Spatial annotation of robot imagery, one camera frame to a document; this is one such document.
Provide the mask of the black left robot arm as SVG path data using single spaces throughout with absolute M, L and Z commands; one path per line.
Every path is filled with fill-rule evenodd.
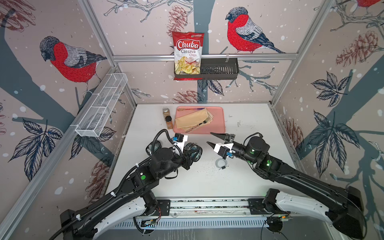
M 203 154 L 199 145 L 187 140 L 186 135 L 171 138 L 168 130 L 160 130 L 146 148 L 148 157 L 128 170 L 118 186 L 96 202 L 78 211 L 63 212 L 61 228 L 51 239 L 63 235 L 65 240 L 95 240 L 127 219 L 160 213 L 152 189 L 160 179 L 169 180 L 169 174 L 177 173 L 180 167 L 189 170 Z

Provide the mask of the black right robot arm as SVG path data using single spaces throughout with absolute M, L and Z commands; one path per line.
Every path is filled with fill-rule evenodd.
M 299 197 L 269 189 L 263 201 L 268 212 L 297 212 L 323 220 L 352 239 L 363 240 L 366 237 L 367 221 L 364 217 L 362 194 L 358 189 L 351 186 L 343 189 L 327 184 L 271 156 L 270 146 L 260 133 L 248 136 L 243 144 L 235 142 L 233 134 L 214 136 L 224 140 L 224 143 L 208 142 L 208 145 L 222 159 L 241 159 L 259 177 L 305 194 L 304 197 Z

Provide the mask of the pink plastic tray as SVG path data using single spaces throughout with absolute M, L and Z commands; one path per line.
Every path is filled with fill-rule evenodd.
M 179 107 L 177 107 L 177 110 L 176 110 L 174 122 L 175 122 L 175 119 L 178 117 L 182 117 L 184 115 L 187 115 L 187 114 L 190 114 L 190 113 L 202 110 L 202 109 L 207 109 L 214 116 L 213 121 L 210 124 L 204 125 L 198 129 L 195 129 L 195 130 L 189 132 L 189 133 L 186 133 L 185 131 L 183 131 L 181 129 L 176 129 L 175 128 L 176 124 L 174 124 L 174 128 L 173 128 L 174 132 L 179 133 L 179 134 L 184 134 L 184 135 L 185 134 L 187 134 L 187 135 L 208 134 L 209 135 L 211 132 L 212 133 L 218 133 L 218 134 L 224 134 L 226 132 L 225 118 L 224 118 L 224 110 L 221 107 L 179 106 Z

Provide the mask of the black fork on tray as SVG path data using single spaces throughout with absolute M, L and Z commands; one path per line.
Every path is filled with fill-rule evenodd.
M 194 127 L 190 128 L 190 129 L 186 130 L 186 133 L 189 133 L 189 132 L 193 131 L 194 129 L 200 127 L 201 125 L 204 125 L 204 124 L 209 123 L 209 121 L 210 121 L 209 118 L 205 119 L 203 122 L 201 122 L 201 123 L 197 124 L 196 126 L 194 126 Z

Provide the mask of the brown spice bottle black cap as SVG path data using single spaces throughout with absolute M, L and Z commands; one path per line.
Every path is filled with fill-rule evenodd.
M 168 130 L 172 130 L 174 128 L 172 117 L 171 116 L 166 116 L 165 117 L 165 121 L 166 121 L 166 124 L 167 124 L 167 129 Z

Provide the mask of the tan spice jar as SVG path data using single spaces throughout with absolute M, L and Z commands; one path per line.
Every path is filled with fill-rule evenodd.
M 170 116 L 170 110 L 168 108 L 163 108 L 163 116 L 164 118 Z

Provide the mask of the red cassava chips bag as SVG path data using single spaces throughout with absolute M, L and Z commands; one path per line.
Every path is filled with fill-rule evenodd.
M 190 80 L 201 74 L 204 33 L 172 32 L 175 80 Z

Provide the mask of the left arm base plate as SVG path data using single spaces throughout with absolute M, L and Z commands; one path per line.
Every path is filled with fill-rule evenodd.
M 152 217 L 164 217 L 170 215 L 171 200 L 153 200 L 149 202 L 143 202 L 139 204 L 143 207 L 143 210 L 139 211 L 139 216 L 152 216 Z

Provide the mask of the black wall basket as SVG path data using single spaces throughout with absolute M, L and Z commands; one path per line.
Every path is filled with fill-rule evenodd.
M 239 74 L 239 64 L 237 58 L 212 58 L 202 59 L 199 74 L 188 75 L 178 74 L 175 71 L 175 80 L 197 81 L 197 80 L 235 80 Z

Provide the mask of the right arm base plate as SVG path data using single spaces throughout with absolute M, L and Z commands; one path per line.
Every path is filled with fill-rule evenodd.
M 262 198 L 248 199 L 248 208 L 252 215 L 289 215 L 291 212 L 286 212 L 277 207 L 277 204 L 272 200 L 265 200 Z

